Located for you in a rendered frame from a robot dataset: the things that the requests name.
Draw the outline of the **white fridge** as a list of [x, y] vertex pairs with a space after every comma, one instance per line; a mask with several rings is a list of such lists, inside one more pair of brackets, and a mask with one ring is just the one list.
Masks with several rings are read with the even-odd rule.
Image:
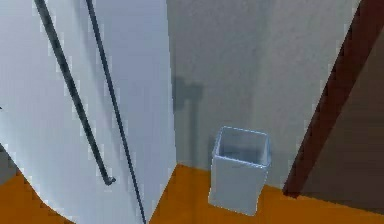
[[45, 0], [109, 176], [34, 0], [0, 0], [0, 145], [74, 224], [149, 224], [176, 165], [165, 0]]

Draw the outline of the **pale blue square bin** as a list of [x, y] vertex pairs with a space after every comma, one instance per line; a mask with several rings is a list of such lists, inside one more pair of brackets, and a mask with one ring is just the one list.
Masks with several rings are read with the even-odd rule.
[[208, 202], [253, 216], [271, 164], [266, 133], [224, 126], [212, 151]]

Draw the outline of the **dark brown room door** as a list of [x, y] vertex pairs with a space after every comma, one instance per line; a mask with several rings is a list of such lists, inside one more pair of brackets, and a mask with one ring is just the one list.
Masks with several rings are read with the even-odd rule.
[[283, 193], [384, 215], [384, 0], [360, 0]]

